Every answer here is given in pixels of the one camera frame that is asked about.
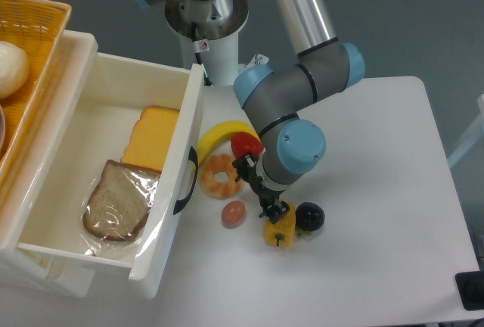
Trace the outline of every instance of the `egg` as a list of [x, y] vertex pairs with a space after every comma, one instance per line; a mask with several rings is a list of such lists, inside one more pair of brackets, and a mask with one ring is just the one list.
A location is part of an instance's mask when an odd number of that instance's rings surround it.
[[239, 226], [244, 220], [245, 204], [242, 201], [231, 201], [222, 210], [222, 223], [227, 229]]
[[29, 77], [29, 59], [22, 48], [0, 41], [0, 98], [16, 92]]

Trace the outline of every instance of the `gray wall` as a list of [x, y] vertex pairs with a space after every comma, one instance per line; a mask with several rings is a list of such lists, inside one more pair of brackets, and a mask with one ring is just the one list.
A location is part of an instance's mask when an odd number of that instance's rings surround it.
[[[133, 0], [56, 0], [73, 6], [70, 30], [95, 35], [99, 51], [181, 66], [163, 5]], [[275, 0], [248, 0], [240, 61], [261, 52], [276, 70], [296, 61]], [[484, 93], [484, 0], [325, 0], [340, 39], [365, 55], [367, 77], [413, 75], [426, 84], [447, 154], [478, 114]], [[454, 169], [471, 230], [484, 229], [484, 142]]]

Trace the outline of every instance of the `banana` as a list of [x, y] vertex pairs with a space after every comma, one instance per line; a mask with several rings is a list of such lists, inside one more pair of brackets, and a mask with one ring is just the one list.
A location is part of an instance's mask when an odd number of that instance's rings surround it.
[[238, 132], [248, 132], [259, 139], [256, 131], [253, 127], [241, 120], [229, 120], [223, 123], [219, 123], [211, 128], [208, 132], [198, 141], [197, 154], [198, 163], [202, 164], [203, 161], [213, 152], [215, 148], [221, 145], [223, 142], [230, 140], [232, 136]]

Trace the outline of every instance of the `orange basket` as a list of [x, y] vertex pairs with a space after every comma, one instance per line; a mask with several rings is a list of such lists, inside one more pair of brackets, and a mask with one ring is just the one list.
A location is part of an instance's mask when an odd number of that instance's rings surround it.
[[48, 0], [0, 0], [0, 41], [22, 48], [29, 59], [27, 81], [14, 94], [0, 100], [6, 122], [5, 141], [0, 149], [0, 186], [48, 86], [45, 78], [70, 12], [69, 5]]

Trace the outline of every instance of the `toast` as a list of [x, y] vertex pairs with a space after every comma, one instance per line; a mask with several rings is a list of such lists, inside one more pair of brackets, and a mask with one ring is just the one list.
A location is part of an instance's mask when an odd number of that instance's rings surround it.
[[108, 160], [82, 215], [94, 236], [128, 241], [145, 225], [159, 173]]
[[121, 163], [161, 172], [179, 113], [167, 107], [144, 109], [133, 127]]

